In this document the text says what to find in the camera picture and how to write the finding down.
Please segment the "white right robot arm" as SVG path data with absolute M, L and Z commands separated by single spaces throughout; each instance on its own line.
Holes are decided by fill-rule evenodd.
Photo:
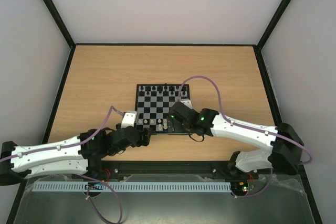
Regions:
M 236 178 L 253 170 L 268 168 L 287 175 L 298 173 L 304 144 L 289 124 L 264 126 L 226 119 L 216 110 L 197 112 L 190 100 L 175 103 L 167 119 L 188 135 L 227 137 L 257 147 L 256 151 L 236 151 L 232 154 L 228 169 Z

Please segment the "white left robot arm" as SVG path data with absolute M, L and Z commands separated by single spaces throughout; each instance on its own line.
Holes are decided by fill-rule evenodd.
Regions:
M 47 175 L 85 175 L 106 179 L 102 159 L 124 152 L 128 147 L 148 146 L 153 130 L 133 126 L 113 130 L 91 129 L 78 136 L 52 144 L 18 146 L 12 141 L 1 149 L 1 185 Z

